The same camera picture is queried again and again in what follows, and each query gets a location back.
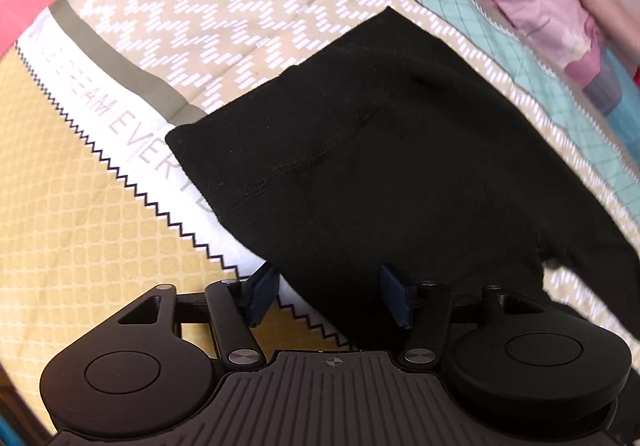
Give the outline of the teal grey striped pillow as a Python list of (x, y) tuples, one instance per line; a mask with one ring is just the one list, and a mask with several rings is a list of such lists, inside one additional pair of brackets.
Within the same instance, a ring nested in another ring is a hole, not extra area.
[(593, 106), (611, 125), (612, 132), (639, 160), (639, 88), (622, 62), (608, 48), (601, 49), (601, 70), (585, 88)]

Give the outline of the black pants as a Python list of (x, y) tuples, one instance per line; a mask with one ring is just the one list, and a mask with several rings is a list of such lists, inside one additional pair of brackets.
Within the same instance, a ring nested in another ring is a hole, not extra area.
[(224, 228), (360, 348), (399, 330), (383, 267), (544, 299), (549, 261), (639, 330), (638, 253), (610, 214), (508, 99), (393, 9), (166, 140)]

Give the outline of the patterned bed quilt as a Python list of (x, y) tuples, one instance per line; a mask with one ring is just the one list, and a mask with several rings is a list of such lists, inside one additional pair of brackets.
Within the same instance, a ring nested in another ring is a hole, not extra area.
[(267, 348), (395, 346), (381, 278), (500, 283), (639, 346), (639, 178), (477, 0), (47, 0), (1, 51), (1, 362), (157, 284), (280, 268)]

